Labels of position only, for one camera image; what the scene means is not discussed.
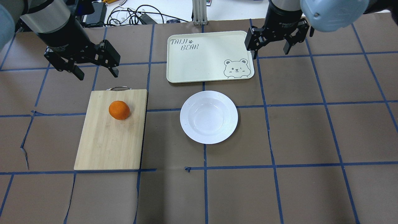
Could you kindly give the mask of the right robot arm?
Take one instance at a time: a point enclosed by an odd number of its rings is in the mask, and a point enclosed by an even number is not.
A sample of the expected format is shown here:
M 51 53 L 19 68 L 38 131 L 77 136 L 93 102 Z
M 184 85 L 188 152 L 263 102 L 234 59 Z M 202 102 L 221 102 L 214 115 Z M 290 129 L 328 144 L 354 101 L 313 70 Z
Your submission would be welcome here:
M 335 32 L 364 14 L 389 10 L 397 23 L 396 0 L 270 0 L 262 27 L 251 26 L 245 47 L 257 58 L 258 50 L 271 42 L 285 40 L 284 54 L 314 31 Z

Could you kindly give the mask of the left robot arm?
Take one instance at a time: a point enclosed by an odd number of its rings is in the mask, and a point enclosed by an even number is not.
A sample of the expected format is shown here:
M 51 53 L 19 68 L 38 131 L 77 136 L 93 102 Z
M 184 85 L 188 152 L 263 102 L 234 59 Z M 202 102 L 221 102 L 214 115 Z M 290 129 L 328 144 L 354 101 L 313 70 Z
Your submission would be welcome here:
M 108 40 L 91 42 L 65 1 L 2 0 L 0 6 L 1 48 L 14 36 L 21 19 L 47 45 L 44 57 L 56 70 L 83 80 L 85 74 L 78 64 L 92 63 L 118 77 L 120 54 Z

